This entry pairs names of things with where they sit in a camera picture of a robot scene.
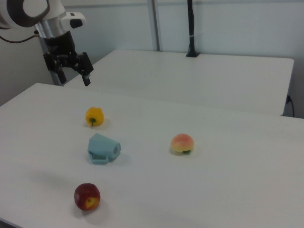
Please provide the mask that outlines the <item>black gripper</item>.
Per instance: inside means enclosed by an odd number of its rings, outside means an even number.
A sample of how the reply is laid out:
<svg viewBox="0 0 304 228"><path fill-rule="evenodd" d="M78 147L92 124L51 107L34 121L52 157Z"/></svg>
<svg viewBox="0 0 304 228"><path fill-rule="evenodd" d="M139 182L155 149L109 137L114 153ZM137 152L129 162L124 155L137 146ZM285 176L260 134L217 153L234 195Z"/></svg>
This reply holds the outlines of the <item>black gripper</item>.
<svg viewBox="0 0 304 228"><path fill-rule="evenodd" d="M47 46L47 52L43 55L47 68L57 74L61 84L66 83L67 80L60 60L71 64L71 68L81 75L85 86L91 84L89 77L94 69L93 65L86 52L76 53L70 31L58 37L43 38L43 40Z"/></svg>

